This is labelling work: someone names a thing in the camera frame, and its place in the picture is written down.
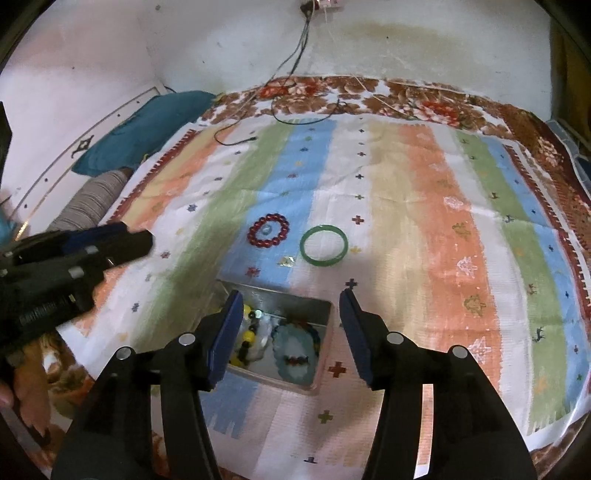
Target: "rolled gray fabric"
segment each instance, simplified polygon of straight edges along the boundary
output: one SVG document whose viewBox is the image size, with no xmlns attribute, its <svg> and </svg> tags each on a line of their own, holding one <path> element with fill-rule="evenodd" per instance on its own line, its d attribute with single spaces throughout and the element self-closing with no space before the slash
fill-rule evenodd
<svg viewBox="0 0 591 480">
<path fill-rule="evenodd" d="M 90 179 L 47 230 L 84 230 L 96 226 L 115 203 L 128 179 L 128 173 L 121 170 L 108 171 Z"/>
</svg>

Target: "white wall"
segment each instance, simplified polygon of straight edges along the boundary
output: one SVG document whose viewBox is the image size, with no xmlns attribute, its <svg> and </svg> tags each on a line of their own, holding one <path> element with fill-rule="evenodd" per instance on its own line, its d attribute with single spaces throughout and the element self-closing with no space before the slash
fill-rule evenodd
<svg viewBox="0 0 591 480">
<path fill-rule="evenodd" d="M 177 90 L 243 89 L 295 48 L 298 0 L 145 0 L 157 75 Z M 299 73 L 456 85 L 550 117 L 550 21 L 534 0 L 342 0 L 313 19 Z"/>
<path fill-rule="evenodd" d="M 12 206 L 79 135 L 154 85 L 138 5 L 57 0 L 18 45 L 0 74 L 14 133 L 0 197 Z"/>
</svg>

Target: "colorful striped blanket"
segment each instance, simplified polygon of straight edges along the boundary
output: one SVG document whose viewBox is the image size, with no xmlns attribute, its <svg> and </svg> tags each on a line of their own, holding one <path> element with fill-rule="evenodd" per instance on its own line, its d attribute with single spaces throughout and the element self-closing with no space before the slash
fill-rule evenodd
<svg viewBox="0 0 591 480">
<path fill-rule="evenodd" d="M 309 126 L 247 118 L 219 134 L 258 137 L 235 147 L 213 139 L 218 129 L 189 125 L 114 206 L 111 218 L 152 231 L 155 248 L 109 272 L 100 309 L 62 330 L 91 375 L 119 346 L 160 348 L 194 328 L 217 278 L 331 301 L 315 395 L 227 373 L 201 398 L 222 466 L 247 478 L 360 478 L 382 396 L 358 377 L 339 328 L 337 299 L 349 285 L 365 310 L 420 346 L 467 346 L 530 449 L 588 411 L 584 249 L 548 174 L 519 143 L 368 113 Z M 289 220 L 287 240 L 255 248 L 248 228 L 270 212 Z M 349 240 L 329 268 L 299 255 L 302 234 L 323 223 Z M 427 391 L 418 472 L 431 399 Z"/>
</svg>

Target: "yellow bead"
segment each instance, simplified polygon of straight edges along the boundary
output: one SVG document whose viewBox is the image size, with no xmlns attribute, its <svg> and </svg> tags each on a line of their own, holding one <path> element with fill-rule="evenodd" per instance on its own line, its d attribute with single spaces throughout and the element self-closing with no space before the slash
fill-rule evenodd
<svg viewBox="0 0 591 480">
<path fill-rule="evenodd" d="M 242 335 L 242 341 L 249 342 L 252 345 L 255 342 L 255 337 L 256 335 L 254 334 L 254 332 L 247 330 L 246 332 L 244 332 L 244 335 Z"/>
</svg>

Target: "human hand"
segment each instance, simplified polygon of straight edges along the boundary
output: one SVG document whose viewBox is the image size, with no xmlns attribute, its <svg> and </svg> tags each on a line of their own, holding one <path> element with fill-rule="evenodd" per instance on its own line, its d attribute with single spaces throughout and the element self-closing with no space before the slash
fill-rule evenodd
<svg viewBox="0 0 591 480">
<path fill-rule="evenodd" d="M 41 347 L 35 341 L 22 351 L 25 361 L 14 371 L 12 388 L 0 381 L 0 406 L 12 408 L 16 395 L 20 402 L 19 413 L 23 423 L 44 436 L 49 427 L 51 407 Z"/>
</svg>

